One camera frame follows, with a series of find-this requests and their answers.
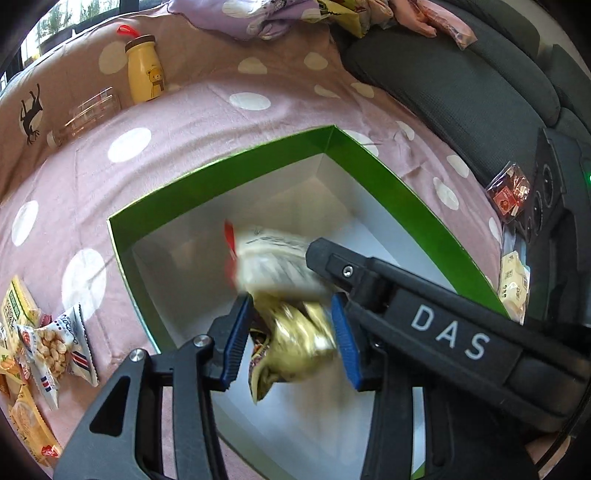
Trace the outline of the blue white peanut snack bag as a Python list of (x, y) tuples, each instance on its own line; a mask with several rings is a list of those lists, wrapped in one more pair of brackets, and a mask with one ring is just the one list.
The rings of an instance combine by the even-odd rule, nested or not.
[(67, 375), (99, 385), (81, 304), (75, 304), (47, 325), (17, 327), (32, 378), (52, 410), (59, 407), (60, 382)]

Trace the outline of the gold snack packet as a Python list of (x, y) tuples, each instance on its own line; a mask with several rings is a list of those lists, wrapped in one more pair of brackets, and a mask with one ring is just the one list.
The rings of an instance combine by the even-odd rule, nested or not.
[(321, 302), (259, 296), (250, 324), (249, 391), (259, 403), (276, 383), (303, 381), (337, 357), (331, 316)]

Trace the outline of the white red snack packet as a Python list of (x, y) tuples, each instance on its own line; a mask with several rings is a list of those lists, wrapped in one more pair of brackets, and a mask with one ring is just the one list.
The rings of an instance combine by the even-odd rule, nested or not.
[(334, 292), (308, 268), (307, 238), (256, 225), (238, 228), (228, 221), (223, 234), (229, 252), (226, 275), (239, 292), (301, 301), (325, 301)]

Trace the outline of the small red candy packet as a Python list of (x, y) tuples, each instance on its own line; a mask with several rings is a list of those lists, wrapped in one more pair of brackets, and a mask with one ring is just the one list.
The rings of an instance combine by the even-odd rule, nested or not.
[(517, 163), (508, 163), (486, 187), (493, 208), (505, 224), (520, 215), (530, 191), (530, 181)]

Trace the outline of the cream snack packet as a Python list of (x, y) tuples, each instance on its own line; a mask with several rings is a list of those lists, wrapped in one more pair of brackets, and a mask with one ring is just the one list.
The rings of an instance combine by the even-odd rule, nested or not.
[(499, 299), (510, 318), (521, 325), (525, 322), (530, 290), (530, 271), (517, 251), (503, 256), (499, 283)]

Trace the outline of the yellow rice cracker packet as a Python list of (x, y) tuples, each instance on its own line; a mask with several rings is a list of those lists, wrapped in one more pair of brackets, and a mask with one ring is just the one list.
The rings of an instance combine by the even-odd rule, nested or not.
[(13, 427), (33, 458), (42, 465), (58, 459), (62, 448), (45, 423), (27, 385), (22, 385), (9, 409)]

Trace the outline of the dark grey sofa cushion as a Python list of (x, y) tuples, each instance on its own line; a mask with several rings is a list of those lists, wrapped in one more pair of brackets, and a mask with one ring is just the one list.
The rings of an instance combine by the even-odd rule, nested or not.
[(535, 170), (549, 128), (590, 143), (590, 75), (565, 44), (505, 1), (444, 1), (477, 40), (460, 49), (401, 26), (356, 39), (331, 29), (342, 64), (392, 95), (456, 151), (480, 183), (509, 162)]

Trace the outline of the green yellow biscuit packet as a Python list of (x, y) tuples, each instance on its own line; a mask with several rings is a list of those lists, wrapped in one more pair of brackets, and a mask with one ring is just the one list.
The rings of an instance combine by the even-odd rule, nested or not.
[(1, 343), (14, 353), (19, 345), (18, 326), (38, 328), (41, 310), (27, 286), (15, 275), (1, 302)]

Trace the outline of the green white cardboard box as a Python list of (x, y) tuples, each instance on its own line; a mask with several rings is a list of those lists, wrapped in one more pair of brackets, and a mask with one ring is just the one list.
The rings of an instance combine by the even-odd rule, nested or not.
[[(121, 275), (157, 352), (176, 349), (228, 312), (223, 226), (324, 237), (491, 309), (501, 303), (472, 256), (370, 148), (335, 127), (216, 161), (137, 199), (109, 221)], [(374, 397), (342, 363), (252, 402), (247, 375), (212, 397), (223, 440), (270, 479), (356, 479)]]

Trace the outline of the pink polka dot bedsheet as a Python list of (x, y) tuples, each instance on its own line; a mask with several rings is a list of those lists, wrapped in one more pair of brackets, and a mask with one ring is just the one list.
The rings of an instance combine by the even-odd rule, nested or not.
[[(127, 24), (152, 34), (165, 92), (134, 104)], [(47, 134), (112, 87), (117, 115), (51, 149)], [(99, 385), (67, 374), (59, 407), (27, 386), (62, 453), (128, 354), (152, 346), (119, 269), (110, 218), (216, 161), (335, 127), (370, 151), (439, 218), (496, 295), (501, 227), (482, 183), (401, 102), (342, 65), (329, 28), (301, 22), (274, 41), (239, 42), (159, 7), (80, 35), (10, 82), (1, 97), (1, 302), (18, 275), (53, 319), (81, 304)]]

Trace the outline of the clear plastic bottle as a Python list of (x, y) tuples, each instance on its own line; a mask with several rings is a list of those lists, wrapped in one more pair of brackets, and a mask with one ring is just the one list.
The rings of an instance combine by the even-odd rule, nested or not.
[(63, 126), (47, 134), (47, 144), (51, 149), (57, 149), (110, 120), (120, 109), (116, 91), (107, 87), (71, 110), (71, 118)]

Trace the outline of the yellow bear bottle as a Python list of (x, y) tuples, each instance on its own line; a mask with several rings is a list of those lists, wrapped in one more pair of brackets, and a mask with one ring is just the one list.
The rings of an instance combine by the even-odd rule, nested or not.
[(152, 34), (140, 35), (133, 27), (122, 24), (116, 33), (129, 36), (124, 50), (127, 56), (129, 90), (134, 104), (158, 98), (165, 92), (164, 72)]

